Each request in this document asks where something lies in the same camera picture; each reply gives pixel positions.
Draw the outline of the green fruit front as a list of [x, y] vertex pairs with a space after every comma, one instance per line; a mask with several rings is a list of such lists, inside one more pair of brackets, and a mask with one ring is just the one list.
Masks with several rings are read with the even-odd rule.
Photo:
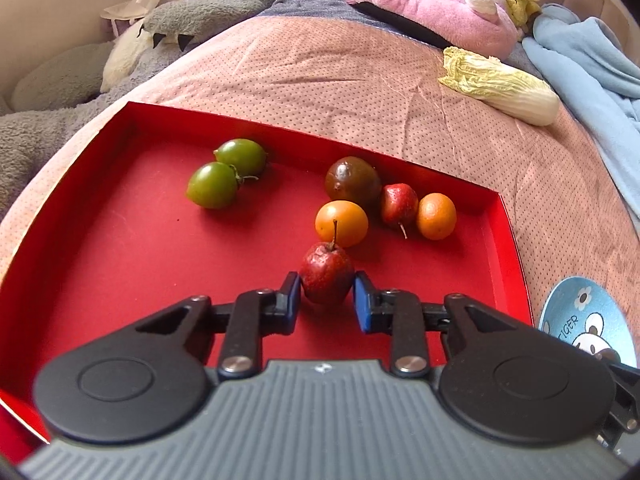
[[224, 162], [208, 162], [192, 174], [186, 186], [186, 197], [205, 209], [221, 209], [229, 206], [238, 194], [240, 186], [257, 176], [242, 176], [233, 165]]

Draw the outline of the blue tiger bowl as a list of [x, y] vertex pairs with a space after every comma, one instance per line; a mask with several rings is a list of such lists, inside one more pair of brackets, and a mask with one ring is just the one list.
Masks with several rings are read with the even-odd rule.
[[550, 292], [538, 328], [590, 356], [637, 367], [636, 349], [622, 310], [599, 284], [564, 278]]

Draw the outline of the small orange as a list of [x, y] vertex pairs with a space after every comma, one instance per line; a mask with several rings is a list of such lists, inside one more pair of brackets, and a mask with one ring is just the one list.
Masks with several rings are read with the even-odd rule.
[[431, 193], [420, 200], [416, 225], [428, 240], [443, 240], [454, 232], [456, 223], [456, 207], [448, 196]]

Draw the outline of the pink dotted bedspread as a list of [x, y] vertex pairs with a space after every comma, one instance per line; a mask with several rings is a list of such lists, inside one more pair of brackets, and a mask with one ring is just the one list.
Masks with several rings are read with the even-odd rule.
[[252, 18], [110, 95], [53, 148], [1, 223], [8, 266], [62, 175], [130, 101], [200, 110], [325, 136], [499, 192], [529, 297], [578, 274], [639, 326], [639, 239], [588, 132], [567, 110], [536, 128], [442, 86], [442, 57], [391, 32], [333, 18]]

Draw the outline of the light blue blanket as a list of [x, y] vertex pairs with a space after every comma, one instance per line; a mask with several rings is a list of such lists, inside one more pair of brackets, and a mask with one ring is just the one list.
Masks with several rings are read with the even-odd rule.
[[639, 225], [639, 67], [600, 18], [545, 4], [523, 48], [593, 138], [634, 226]]

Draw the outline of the green fruit back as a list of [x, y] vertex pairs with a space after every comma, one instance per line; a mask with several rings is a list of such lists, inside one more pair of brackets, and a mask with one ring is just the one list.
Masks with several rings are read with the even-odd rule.
[[267, 161], [265, 150], [250, 139], [232, 139], [214, 151], [217, 162], [233, 166], [240, 177], [257, 177]]

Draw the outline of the red plum with stem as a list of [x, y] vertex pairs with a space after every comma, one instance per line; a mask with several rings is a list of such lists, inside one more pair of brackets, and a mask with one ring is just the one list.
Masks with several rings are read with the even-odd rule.
[[400, 229], [405, 240], [408, 238], [407, 226], [416, 220], [418, 207], [418, 196], [410, 185], [395, 183], [382, 189], [382, 222], [390, 228]]

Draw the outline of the red tray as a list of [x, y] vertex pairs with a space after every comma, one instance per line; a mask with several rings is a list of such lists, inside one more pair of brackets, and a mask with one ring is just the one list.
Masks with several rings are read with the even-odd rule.
[[[186, 184], [214, 149], [249, 138], [268, 164], [234, 202], [206, 210]], [[456, 205], [440, 242], [369, 216], [349, 249], [374, 284], [439, 302], [462, 292], [533, 318], [506, 207], [494, 191], [399, 158], [192, 110], [130, 103], [60, 151], [1, 227], [1, 452], [18, 462], [44, 435], [32, 381], [50, 359], [190, 295], [230, 302], [279, 286], [317, 239], [324, 177], [344, 156], [386, 183]]]

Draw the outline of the grey shark plush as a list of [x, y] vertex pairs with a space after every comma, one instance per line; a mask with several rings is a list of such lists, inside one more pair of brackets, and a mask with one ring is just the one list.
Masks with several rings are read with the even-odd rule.
[[126, 17], [117, 36], [42, 63], [1, 102], [1, 209], [92, 118], [184, 52], [277, 0], [160, 0]]

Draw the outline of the napa cabbage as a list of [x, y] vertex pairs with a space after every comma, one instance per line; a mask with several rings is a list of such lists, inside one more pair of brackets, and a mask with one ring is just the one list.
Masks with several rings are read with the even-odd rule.
[[559, 113], [560, 98], [546, 82], [498, 58], [446, 47], [442, 65], [441, 84], [529, 125], [551, 125]]

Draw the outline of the dark red plum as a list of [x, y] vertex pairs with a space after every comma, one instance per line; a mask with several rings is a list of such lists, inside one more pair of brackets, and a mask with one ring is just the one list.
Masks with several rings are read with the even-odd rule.
[[347, 252], [337, 244], [338, 221], [328, 242], [318, 242], [308, 249], [299, 267], [304, 295], [322, 308], [338, 308], [352, 289], [355, 267]]

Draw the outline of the yellow-orange kumquat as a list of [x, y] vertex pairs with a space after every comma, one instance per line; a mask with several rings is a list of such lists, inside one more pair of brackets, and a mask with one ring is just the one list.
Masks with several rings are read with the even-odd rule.
[[322, 242], [332, 242], [343, 248], [363, 241], [369, 229], [366, 212], [349, 200], [332, 200], [324, 204], [314, 219], [314, 229]]

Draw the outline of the green fruit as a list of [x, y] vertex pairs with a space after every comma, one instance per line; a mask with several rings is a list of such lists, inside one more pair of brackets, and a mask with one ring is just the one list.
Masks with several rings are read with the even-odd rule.
[[232, 139], [214, 151], [217, 162], [233, 166], [240, 177], [257, 177], [267, 161], [265, 150], [250, 139]]
[[221, 209], [229, 206], [238, 194], [240, 186], [257, 176], [242, 176], [233, 165], [224, 162], [208, 162], [192, 174], [186, 186], [186, 197], [205, 209]]

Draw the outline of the dark brown tomato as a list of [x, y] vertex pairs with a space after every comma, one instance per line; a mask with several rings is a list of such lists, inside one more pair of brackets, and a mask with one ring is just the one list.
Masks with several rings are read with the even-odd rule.
[[378, 199], [382, 184], [378, 173], [365, 160], [347, 156], [330, 167], [324, 189], [331, 200], [349, 200], [367, 207]]

